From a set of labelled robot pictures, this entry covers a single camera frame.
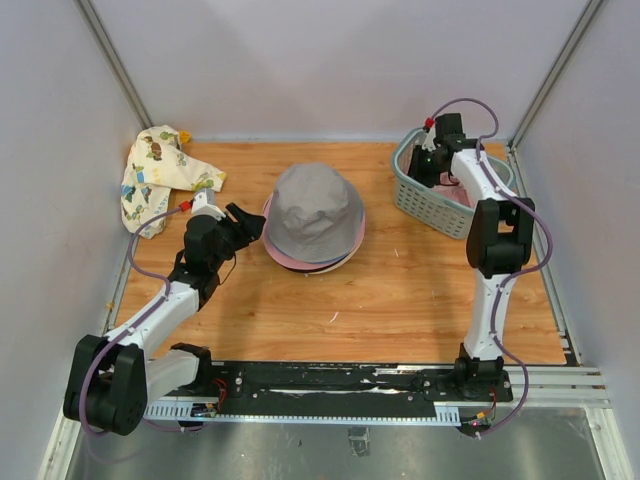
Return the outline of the pink bucket hat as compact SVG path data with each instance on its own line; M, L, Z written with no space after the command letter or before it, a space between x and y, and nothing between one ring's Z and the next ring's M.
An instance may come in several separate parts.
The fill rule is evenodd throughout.
M304 262L323 262L347 254L358 235L363 203L348 190L320 205L294 205L274 193L265 204L263 243L283 267L314 268Z

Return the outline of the grey hat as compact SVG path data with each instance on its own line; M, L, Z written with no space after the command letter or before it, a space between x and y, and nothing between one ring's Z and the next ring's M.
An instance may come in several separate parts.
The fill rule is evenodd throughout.
M351 182L324 163L294 164L277 179L266 214L266 238L279 253L309 264L351 252L365 210Z

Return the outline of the dusty pink hat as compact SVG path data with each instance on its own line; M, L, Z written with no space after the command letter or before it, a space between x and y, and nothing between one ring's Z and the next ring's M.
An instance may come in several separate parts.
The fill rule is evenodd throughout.
M432 191L455 204L469 208L474 207L474 204L469 199L467 191L461 185L437 185L432 189Z

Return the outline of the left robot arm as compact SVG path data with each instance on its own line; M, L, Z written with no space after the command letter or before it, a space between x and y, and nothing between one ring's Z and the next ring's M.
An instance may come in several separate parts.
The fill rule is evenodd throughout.
M266 219L230 203L194 209L173 269L158 294L128 321L104 336L76 345L62 411L90 435L126 436L147 406L175 390L200 396L216 382L211 352L178 343L161 359L157 348L198 313L222 284L220 267L260 239Z

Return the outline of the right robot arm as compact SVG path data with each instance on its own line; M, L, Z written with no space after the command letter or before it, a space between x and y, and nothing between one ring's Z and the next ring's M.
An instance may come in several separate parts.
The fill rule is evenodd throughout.
M515 274L531 257L535 209L528 198L515 198L491 165L484 147L463 132L459 113L425 120L435 131L431 148L413 148L409 177L427 187L446 173L464 188L474 206L466 239L466 257L475 275L471 325L453 371L440 383L465 400L509 401L509 380L501 350L506 312Z

